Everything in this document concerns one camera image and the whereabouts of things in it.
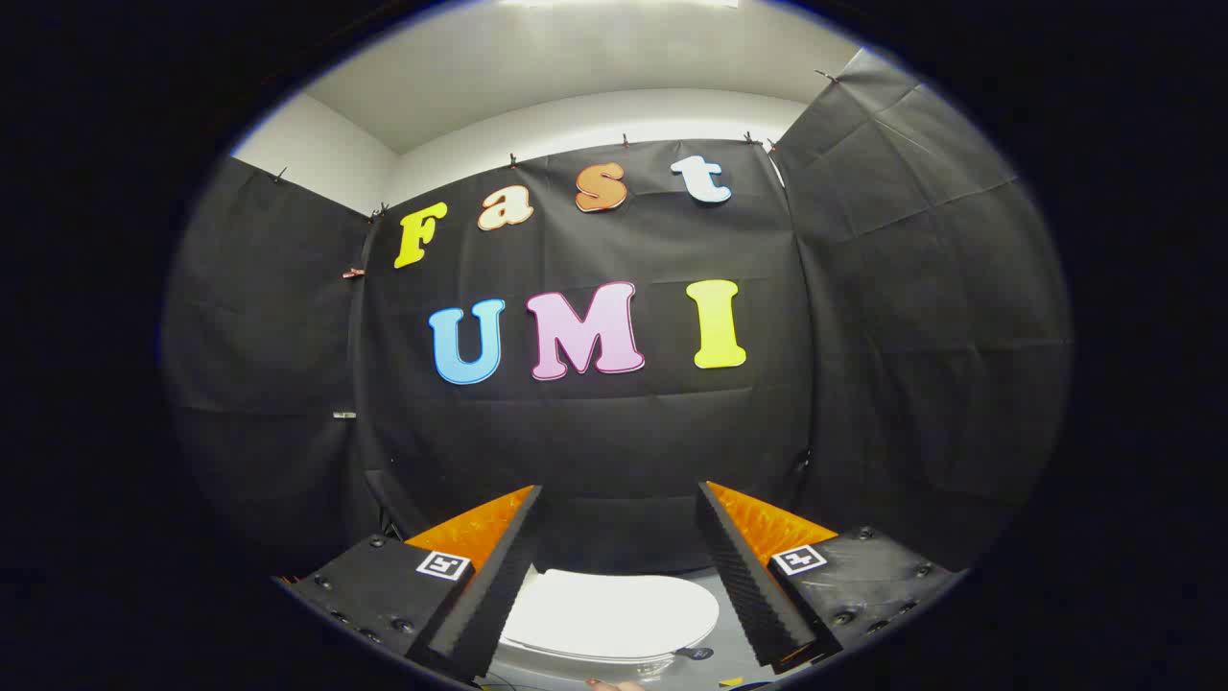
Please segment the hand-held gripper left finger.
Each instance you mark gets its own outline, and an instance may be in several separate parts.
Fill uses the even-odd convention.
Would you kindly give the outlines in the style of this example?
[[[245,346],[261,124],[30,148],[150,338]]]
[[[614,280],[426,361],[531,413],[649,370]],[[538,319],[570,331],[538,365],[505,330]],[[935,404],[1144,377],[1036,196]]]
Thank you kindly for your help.
[[[361,538],[275,585],[381,659],[472,685],[488,674],[545,515],[545,488],[526,486],[416,538]]]

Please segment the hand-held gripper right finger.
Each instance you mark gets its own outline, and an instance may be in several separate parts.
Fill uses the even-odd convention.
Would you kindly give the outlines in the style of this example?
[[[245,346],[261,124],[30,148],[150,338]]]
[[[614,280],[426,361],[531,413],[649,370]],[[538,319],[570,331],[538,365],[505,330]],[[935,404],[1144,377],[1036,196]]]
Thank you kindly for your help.
[[[772,673],[885,637],[960,578],[877,528],[833,531],[710,481],[698,484],[695,520],[745,639]]]

